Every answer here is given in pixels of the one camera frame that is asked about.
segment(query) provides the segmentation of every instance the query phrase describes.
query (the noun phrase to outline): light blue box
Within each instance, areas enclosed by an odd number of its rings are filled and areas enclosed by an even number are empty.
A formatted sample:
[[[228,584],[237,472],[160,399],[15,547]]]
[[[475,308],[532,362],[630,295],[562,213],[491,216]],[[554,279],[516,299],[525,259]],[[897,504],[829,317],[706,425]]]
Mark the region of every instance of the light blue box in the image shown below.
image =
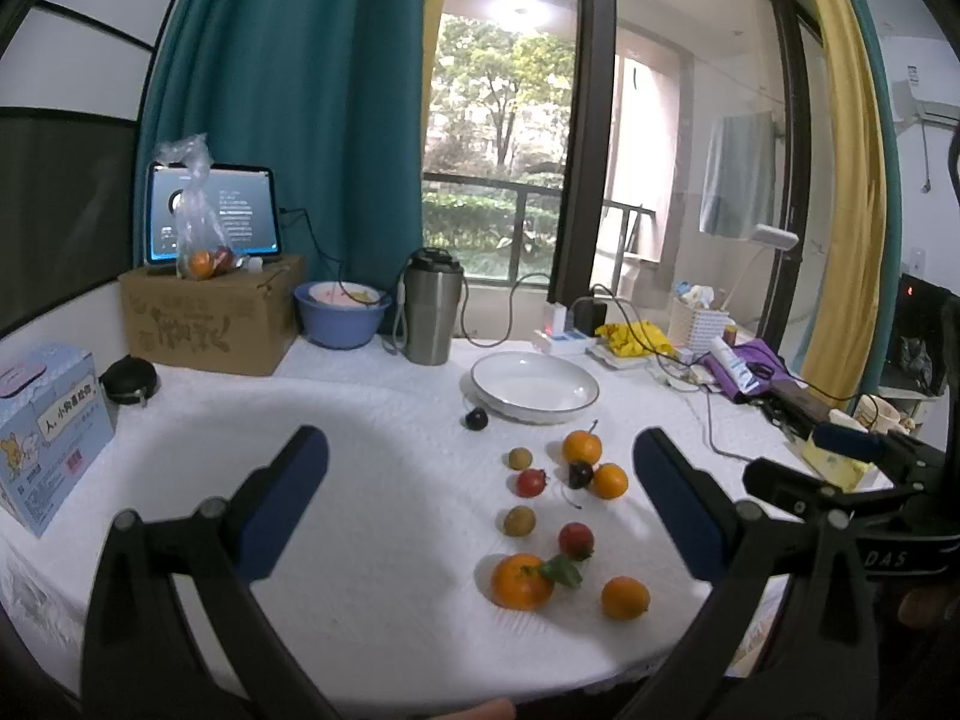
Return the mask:
[[[50,343],[0,365],[0,505],[35,536],[112,437],[90,352]]]

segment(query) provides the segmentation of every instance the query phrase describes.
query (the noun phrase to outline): thermos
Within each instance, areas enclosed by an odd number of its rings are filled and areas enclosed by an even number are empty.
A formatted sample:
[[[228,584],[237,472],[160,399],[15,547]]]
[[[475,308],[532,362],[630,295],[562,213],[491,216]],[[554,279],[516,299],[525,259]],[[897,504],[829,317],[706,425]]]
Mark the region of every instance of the thermos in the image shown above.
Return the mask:
[[[407,319],[404,354],[418,365],[443,365],[450,356],[453,322],[464,269],[448,251],[422,248],[403,276]]]

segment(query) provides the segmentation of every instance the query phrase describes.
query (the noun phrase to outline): white lamp head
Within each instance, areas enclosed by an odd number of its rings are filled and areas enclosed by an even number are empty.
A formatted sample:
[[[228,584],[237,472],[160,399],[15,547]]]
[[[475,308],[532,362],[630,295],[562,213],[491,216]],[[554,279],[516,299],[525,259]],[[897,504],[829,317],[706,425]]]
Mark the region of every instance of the white lamp head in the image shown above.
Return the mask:
[[[754,225],[747,240],[765,247],[778,248],[780,251],[789,251],[800,242],[796,233],[771,227],[769,224]]]

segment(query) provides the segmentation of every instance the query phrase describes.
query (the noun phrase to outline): purple cloth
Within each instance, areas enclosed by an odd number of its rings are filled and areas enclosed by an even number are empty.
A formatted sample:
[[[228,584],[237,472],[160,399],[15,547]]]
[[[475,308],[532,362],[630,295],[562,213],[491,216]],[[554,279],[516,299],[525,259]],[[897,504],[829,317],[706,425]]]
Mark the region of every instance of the purple cloth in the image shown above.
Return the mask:
[[[733,348],[733,354],[736,354],[737,357],[740,357],[741,360],[746,362],[748,367],[765,365],[765,368],[762,368],[760,373],[754,372],[754,378],[760,382],[760,386],[755,386],[750,391],[749,397],[764,394],[775,381],[793,378],[786,372],[784,363],[779,360],[776,353],[767,346],[766,341],[763,341],[762,338],[754,338],[752,341],[747,341],[747,343],[741,343],[739,346],[735,346]],[[717,360],[716,357],[712,354],[707,354],[703,359],[703,364],[717,379],[717,384],[720,385],[720,388],[723,389],[724,394],[729,399],[742,401],[746,397],[740,389],[738,389],[736,382],[731,379],[726,368],[720,365],[720,361]]]

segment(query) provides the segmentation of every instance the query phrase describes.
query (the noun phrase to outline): yellow curtain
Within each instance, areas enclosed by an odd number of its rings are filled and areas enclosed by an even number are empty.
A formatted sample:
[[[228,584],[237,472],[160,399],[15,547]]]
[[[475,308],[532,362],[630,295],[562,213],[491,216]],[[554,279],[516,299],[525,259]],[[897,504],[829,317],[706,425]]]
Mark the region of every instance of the yellow curtain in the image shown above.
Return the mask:
[[[827,54],[835,175],[827,270],[800,373],[844,397],[857,391],[877,322],[886,173],[877,96],[853,5],[813,1]]]
[[[424,96],[421,109],[421,143],[426,138],[426,122],[430,115],[430,80],[433,77],[433,62],[437,54],[437,34],[440,31],[440,14],[443,0],[424,0]]]

